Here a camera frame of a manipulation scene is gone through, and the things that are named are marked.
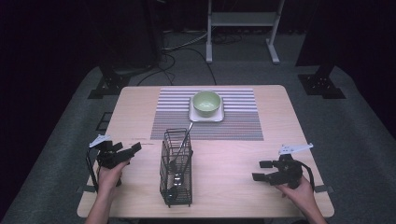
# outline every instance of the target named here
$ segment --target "black bracket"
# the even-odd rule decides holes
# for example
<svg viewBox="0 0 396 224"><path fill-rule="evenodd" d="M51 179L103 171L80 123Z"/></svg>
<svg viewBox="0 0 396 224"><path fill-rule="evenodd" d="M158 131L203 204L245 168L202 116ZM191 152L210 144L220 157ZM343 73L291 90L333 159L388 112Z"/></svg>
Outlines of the black bracket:
<svg viewBox="0 0 396 224"><path fill-rule="evenodd" d="M107 130L108 124L110 123L112 115L113 112L105 112L99 123L96 125L96 131L105 132Z"/></svg>
<svg viewBox="0 0 396 224"><path fill-rule="evenodd" d="M298 75L306 94L321 95L323 99L346 99L343 92L330 80L334 64L323 64L314 75Z"/></svg>
<svg viewBox="0 0 396 224"><path fill-rule="evenodd" d="M104 95L120 95L122 88L128 86L130 76L117 74L112 65L99 65L102 71L102 78L95 90L91 90L88 99L102 99Z"/></svg>

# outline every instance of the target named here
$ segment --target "bowl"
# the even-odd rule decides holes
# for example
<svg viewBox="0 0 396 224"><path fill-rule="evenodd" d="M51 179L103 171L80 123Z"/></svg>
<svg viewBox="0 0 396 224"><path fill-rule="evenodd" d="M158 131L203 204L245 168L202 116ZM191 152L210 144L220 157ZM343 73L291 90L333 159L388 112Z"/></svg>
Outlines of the bowl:
<svg viewBox="0 0 396 224"><path fill-rule="evenodd" d="M197 114L204 118L213 116L220 107L220 96L213 91L199 91L192 97Z"/></svg>

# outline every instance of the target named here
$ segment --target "black backdrop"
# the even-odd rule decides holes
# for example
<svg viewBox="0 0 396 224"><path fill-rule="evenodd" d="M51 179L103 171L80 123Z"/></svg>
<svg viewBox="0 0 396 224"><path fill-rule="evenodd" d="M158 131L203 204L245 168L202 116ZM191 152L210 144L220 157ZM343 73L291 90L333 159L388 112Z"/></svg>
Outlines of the black backdrop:
<svg viewBox="0 0 396 224"><path fill-rule="evenodd" d="M146 3L0 1L0 218L89 71L104 60L156 63Z"/></svg>
<svg viewBox="0 0 396 224"><path fill-rule="evenodd" d="M319 0L298 66L333 62L396 137L396 2Z"/></svg>

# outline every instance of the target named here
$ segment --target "white shelf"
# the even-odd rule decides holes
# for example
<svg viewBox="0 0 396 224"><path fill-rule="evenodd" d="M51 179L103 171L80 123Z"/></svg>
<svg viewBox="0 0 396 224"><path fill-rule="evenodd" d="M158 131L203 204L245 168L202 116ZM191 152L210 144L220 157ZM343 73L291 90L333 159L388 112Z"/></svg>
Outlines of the white shelf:
<svg viewBox="0 0 396 224"><path fill-rule="evenodd" d="M212 26L273 26L275 12L212 12Z"/></svg>
<svg viewBox="0 0 396 224"><path fill-rule="evenodd" d="M271 37L266 39L267 48L274 64L279 64L274 47L277 26L285 0L279 0L276 12L213 12L212 0L208 0L206 62L213 62L212 27L213 26L270 26L273 27Z"/></svg>

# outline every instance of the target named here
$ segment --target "utensil holder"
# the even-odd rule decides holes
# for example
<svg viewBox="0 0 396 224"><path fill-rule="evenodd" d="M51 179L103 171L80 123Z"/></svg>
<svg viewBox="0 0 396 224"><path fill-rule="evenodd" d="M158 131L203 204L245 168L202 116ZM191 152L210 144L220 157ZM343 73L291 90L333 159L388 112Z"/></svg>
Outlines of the utensil holder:
<svg viewBox="0 0 396 224"><path fill-rule="evenodd" d="M161 155L160 193L169 207L176 204L192 203L190 135L184 147L180 145L187 129L167 129L163 137Z"/></svg>

